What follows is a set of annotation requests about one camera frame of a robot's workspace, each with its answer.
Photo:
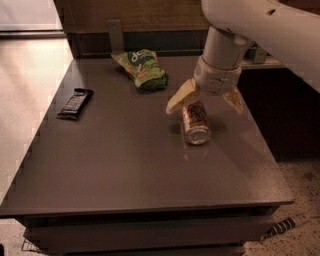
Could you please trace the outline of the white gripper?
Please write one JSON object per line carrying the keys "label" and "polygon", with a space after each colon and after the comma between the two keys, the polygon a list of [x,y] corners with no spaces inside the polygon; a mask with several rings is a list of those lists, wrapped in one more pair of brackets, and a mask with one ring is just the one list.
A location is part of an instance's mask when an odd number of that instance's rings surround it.
{"label": "white gripper", "polygon": [[240,78],[242,69],[226,70],[210,66],[200,56],[194,70],[193,78],[186,80],[178,91],[170,98],[166,106],[166,113],[172,114],[183,106],[198,100],[200,89],[208,94],[223,95],[223,99],[239,114],[244,111],[242,98],[235,87]]}

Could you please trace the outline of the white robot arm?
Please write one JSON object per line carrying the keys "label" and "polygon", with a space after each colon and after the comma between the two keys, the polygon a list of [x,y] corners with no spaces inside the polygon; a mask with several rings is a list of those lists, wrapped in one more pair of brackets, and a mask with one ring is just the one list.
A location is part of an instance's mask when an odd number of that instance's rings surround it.
{"label": "white robot arm", "polygon": [[257,44],[320,92],[320,17],[278,0],[201,0],[210,23],[193,77],[167,103],[171,114],[198,101],[199,91],[220,95],[243,111],[237,83],[245,52]]}

